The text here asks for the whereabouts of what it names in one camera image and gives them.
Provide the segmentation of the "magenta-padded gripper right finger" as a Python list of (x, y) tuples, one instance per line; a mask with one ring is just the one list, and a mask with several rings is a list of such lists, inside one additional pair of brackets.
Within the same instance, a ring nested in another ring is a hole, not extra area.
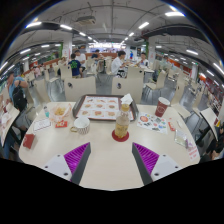
[(132, 144), (132, 154), (144, 185), (182, 169), (182, 167), (167, 154), (159, 155), (137, 143)]

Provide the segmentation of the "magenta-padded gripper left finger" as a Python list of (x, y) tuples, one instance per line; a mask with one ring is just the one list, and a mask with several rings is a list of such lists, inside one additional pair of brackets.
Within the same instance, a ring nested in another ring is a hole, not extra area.
[(91, 145), (85, 143), (65, 155), (55, 155), (43, 166), (43, 169), (65, 180), (79, 184), (90, 153)]

